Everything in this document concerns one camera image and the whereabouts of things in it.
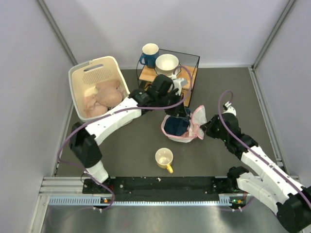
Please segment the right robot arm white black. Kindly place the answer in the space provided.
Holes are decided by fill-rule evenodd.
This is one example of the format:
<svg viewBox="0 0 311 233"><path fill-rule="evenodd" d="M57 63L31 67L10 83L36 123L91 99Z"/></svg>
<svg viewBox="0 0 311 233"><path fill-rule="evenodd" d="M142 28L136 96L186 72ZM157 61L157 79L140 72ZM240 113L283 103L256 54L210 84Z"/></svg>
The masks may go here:
<svg viewBox="0 0 311 233"><path fill-rule="evenodd" d="M280 224L290 233L297 233L311 225L311 189L294 180L274 163L249 135L244 134L236 116L225 112L215 115L202 125L209 137L220 139L228 151L249 166L232 167L227 173L227 187L251 194L267 206Z"/></svg>

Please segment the white mesh laundry bag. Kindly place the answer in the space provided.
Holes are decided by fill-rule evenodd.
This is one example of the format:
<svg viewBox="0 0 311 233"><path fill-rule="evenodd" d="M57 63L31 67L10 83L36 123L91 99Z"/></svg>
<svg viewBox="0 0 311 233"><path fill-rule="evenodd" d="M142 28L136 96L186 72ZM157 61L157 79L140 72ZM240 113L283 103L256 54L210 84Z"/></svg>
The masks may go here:
<svg viewBox="0 0 311 233"><path fill-rule="evenodd" d="M204 131L200 128L207 123L206 110L200 105L193 113L186 108L187 118L166 115L161 123L161 130L170 140L189 143L199 138L204 139Z"/></svg>

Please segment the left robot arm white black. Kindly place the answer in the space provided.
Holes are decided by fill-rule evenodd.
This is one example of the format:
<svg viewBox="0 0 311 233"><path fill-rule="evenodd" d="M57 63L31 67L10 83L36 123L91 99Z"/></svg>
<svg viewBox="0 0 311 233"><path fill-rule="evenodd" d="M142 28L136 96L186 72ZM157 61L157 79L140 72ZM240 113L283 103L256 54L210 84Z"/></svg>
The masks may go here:
<svg viewBox="0 0 311 233"><path fill-rule="evenodd" d="M185 78L158 75L146 90L132 91L102 117L86 123L85 127L80 123L72 127L69 147L86 173L94 179L95 189L103 193L110 188L109 175L101 161L100 144L114 131L149 111L164 110L167 115L187 118L189 114L185 110L182 93L182 87L187 83Z"/></svg>

